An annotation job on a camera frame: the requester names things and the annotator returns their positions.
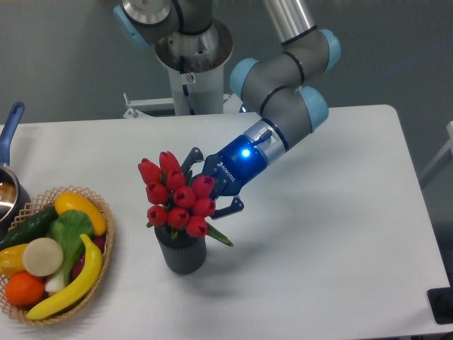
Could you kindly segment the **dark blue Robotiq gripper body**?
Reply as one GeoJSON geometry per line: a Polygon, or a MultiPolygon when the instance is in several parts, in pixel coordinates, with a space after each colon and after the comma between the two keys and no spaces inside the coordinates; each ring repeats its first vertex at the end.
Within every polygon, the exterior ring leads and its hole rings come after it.
{"type": "Polygon", "coordinates": [[[209,155],[201,174],[218,181],[218,196],[235,196],[287,151],[276,125],[262,119],[216,154],[209,155]]]}

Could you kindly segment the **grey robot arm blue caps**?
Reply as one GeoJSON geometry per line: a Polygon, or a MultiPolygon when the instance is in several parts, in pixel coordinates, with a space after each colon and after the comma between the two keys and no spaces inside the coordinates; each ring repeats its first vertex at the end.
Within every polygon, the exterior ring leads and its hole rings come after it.
{"type": "Polygon", "coordinates": [[[168,71],[176,115],[221,113],[224,87],[260,120],[218,153],[193,150],[183,163],[196,162],[219,184],[212,198],[232,197],[213,218],[242,210],[240,190],[328,117],[323,96],[306,81],[324,73],[341,56],[340,43],[317,27],[304,1],[266,1],[282,52],[266,62],[241,60],[224,78],[233,50],[229,29],[212,15],[211,1],[120,1],[113,14],[130,42],[153,47],[168,71]]]}

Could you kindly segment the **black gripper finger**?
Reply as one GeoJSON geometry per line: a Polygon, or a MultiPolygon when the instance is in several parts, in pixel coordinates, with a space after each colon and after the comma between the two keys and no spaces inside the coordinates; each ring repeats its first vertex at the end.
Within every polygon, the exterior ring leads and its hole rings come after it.
{"type": "Polygon", "coordinates": [[[235,213],[239,213],[244,209],[244,203],[238,196],[234,196],[229,206],[225,208],[216,209],[211,215],[212,219],[219,219],[235,213]]]}
{"type": "Polygon", "coordinates": [[[181,171],[184,175],[187,175],[192,165],[204,161],[204,155],[198,147],[193,147],[185,160],[183,161],[181,171]]]}

